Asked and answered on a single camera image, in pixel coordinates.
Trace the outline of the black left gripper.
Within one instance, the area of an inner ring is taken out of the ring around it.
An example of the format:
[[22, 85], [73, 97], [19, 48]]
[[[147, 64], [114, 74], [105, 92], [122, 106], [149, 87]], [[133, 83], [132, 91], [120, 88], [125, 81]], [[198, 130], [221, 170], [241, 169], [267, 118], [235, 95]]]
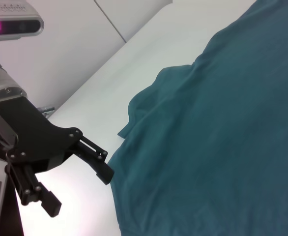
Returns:
[[30, 165], [35, 173], [61, 165], [83, 136], [76, 127], [53, 125], [25, 97], [0, 101], [0, 140], [13, 165]]

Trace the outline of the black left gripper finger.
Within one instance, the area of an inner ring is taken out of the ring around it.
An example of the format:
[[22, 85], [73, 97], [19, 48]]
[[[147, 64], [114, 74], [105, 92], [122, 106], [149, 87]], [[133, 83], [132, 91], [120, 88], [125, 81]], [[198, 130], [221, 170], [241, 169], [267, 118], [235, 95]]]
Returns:
[[105, 162], [108, 155], [107, 151], [103, 150], [83, 135], [81, 135], [80, 139], [71, 147], [71, 151], [87, 163], [105, 185], [108, 185], [111, 182], [114, 171]]
[[31, 165], [9, 162], [5, 171], [13, 181], [22, 205], [26, 206], [31, 202], [40, 201], [50, 217], [56, 217], [59, 214], [61, 202], [38, 181]]

